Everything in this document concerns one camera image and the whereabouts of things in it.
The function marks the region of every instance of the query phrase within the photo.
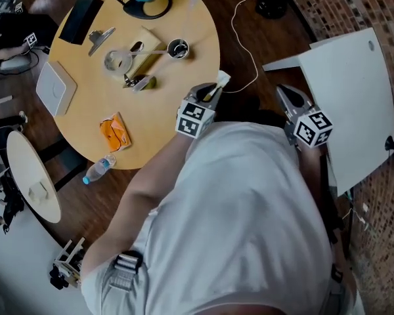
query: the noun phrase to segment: metal clip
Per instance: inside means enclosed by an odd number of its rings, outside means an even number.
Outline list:
[[[300,116],[315,109],[315,105],[305,93],[290,85],[277,85],[276,95],[284,113],[293,124],[297,123]]]
[[[92,56],[95,51],[100,47],[101,44],[105,42],[109,36],[115,32],[115,28],[110,28],[106,32],[102,33],[100,30],[91,31],[89,34],[89,40],[93,43],[91,50],[89,51],[89,56]]]
[[[216,83],[203,83],[192,87],[184,100],[214,111],[221,97],[221,93],[222,87]]]
[[[114,271],[110,278],[110,287],[130,291],[133,279],[142,264],[140,253],[130,251],[130,255],[121,253],[114,262]]]

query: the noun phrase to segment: black cable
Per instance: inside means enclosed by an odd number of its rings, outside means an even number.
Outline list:
[[[0,75],[2,75],[2,76],[21,75],[21,74],[24,74],[25,72],[28,72],[28,71],[34,69],[34,68],[39,64],[39,57],[38,57],[38,55],[37,55],[36,52],[34,52],[34,51],[30,51],[30,52],[31,52],[32,54],[34,54],[34,55],[37,57],[37,62],[36,62],[33,66],[30,66],[28,69],[26,69],[26,70],[24,70],[24,71],[16,72],[16,73],[12,73],[12,72],[3,73],[3,72],[0,72]]]

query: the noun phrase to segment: yellow table top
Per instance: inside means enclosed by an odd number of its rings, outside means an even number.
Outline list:
[[[141,26],[149,29],[166,45],[181,36],[189,0],[173,0],[171,10],[156,20],[140,20],[125,14],[116,0],[103,0],[90,32],[115,32],[92,57],[92,42],[73,45],[58,38],[67,19],[60,25],[51,46],[50,61],[58,61],[77,83],[77,90],[65,115],[55,117],[64,138],[85,158],[97,161],[109,154],[105,138],[99,131],[103,119],[120,112],[133,144],[114,155],[115,168],[142,167],[175,134],[177,108],[191,87],[216,82],[220,64],[219,39],[211,15],[202,0],[194,6],[185,39],[193,58],[173,61],[162,55],[152,65],[152,73],[161,64],[167,65],[156,77],[155,89],[133,94],[103,70],[103,58],[111,49],[128,46]]]

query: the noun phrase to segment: round wooden table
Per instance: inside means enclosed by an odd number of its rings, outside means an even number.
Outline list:
[[[7,157],[13,179],[31,208],[45,220],[59,222],[61,209],[54,184],[38,153],[22,133],[13,131],[9,134]],[[30,188],[38,182],[47,191],[47,197],[41,201],[31,199],[29,195]]]
[[[173,62],[162,55],[152,65],[152,73],[161,64],[167,64],[156,77],[158,85],[152,90],[133,94],[103,71],[102,62],[111,49],[126,47],[137,36],[141,26],[146,27],[166,45],[181,36],[189,0],[173,0],[171,10],[156,20],[140,20],[125,14],[116,0],[103,0],[90,32],[115,32],[98,48],[92,57],[88,52],[92,42],[73,45],[58,38],[64,19],[51,46],[50,61],[58,61],[77,83],[77,90],[68,111],[55,117],[64,138],[85,158],[96,162],[109,154],[105,138],[99,131],[103,119],[119,112],[133,144],[115,152],[115,168],[142,167],[175,134],[177,108],[191,87],[216,82],[220,64],[219,39],[211,15],[202,0],[192,11],[185,39],[192,48],[193,57]]]

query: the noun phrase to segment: white router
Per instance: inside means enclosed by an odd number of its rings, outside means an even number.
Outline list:
[[[39,75],[37,95],[53,117],[66,114],[76,89],[76,82],[60,63],[45,63]]]

